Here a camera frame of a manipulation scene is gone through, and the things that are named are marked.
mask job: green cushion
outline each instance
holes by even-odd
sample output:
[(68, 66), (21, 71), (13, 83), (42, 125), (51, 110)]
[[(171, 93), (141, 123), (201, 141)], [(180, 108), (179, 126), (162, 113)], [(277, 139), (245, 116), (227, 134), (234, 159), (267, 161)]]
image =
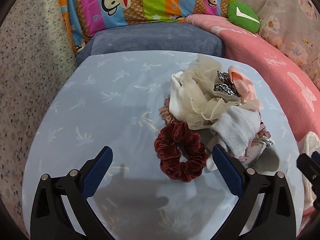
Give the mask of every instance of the green cushion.
[(232, 2), (227, 12), (228, 21), (245, 30), (256, 33), (260, 28), (260, 22), (255, 12), (246, 4)]

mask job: silver screw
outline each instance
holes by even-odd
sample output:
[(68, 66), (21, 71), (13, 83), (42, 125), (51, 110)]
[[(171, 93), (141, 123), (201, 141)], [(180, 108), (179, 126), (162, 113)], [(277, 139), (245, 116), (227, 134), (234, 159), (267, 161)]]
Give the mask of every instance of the silver screw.
[(78, 174), (78, 171), (77, 170), (72, 170), (69, 172), (70, 176), (74, 177)]
[(41, 176), (41, 179), (42, 180), (46, 180), (46, 179), (48, 179), (49, 178), (49, 175), (48, 174), (43, 174), (42, 176)]
[(247, 173), (253, 175), (256, 173), (256, 171), (253, 168), (247, 168)]
[(281, 179), (284, 178), (284, 174), (283, 174), (283, 172), (281, 172), (281, 171), (279, 171), (279, 172), (277, 173), (277, 175), (278, 175), (278, 177), (281, 178)]

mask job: floral curtain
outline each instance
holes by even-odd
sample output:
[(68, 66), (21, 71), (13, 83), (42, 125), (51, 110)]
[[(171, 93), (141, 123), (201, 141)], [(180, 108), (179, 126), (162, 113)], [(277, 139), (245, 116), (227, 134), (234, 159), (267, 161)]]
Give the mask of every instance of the floral curtain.
[(320, 89), (320, 15), (311, 0), (239, 0), (260, 18), (259, 35)]

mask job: table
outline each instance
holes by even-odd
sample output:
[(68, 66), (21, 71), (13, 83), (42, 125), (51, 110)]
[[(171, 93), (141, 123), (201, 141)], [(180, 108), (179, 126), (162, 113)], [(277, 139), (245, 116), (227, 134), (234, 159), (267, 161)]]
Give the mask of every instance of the table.
[[(196, 58), (194, 53), (177, 51), (120, 52), (91, 56), (77, 68), (51, 104), (30, 149), (22, 189), (28, 231), (41, 175), (65, 176), (107, 145), (113, 150), (113, 163), (88, 202), (115, 239), (204, 240), (215, 234), (237, 201), (219, 171), (205, 168), (190, 183), (170, 180), (161, 172), (154, 151), (154, 140), (164, 127), (158, 109), (170, 94), (170, 77)], [(281, 158), (279, 170), (292, 192), (298, 230), (303, 184), (287, 118), (256, 70), (213, 58), (224, 71), (236, 66), (255, 84), (264, 107), (262, 120)], [(75, 229), (82, 232), (67, 198), (63, 201)], [(253, 225), (259, 203), (243, 232)]]

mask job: gray cushion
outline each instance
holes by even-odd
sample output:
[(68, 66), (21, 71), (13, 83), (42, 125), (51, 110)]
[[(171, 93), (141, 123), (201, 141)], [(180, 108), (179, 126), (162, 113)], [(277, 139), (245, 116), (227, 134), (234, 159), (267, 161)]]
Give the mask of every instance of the gray cushion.
[(135, 24), (96, 33), (77, 55), (77, 61), (81, 64), (91, 55), (137, 50), (175, 50), (222, 57), (224, 44), (217, 36), (191, 24)]

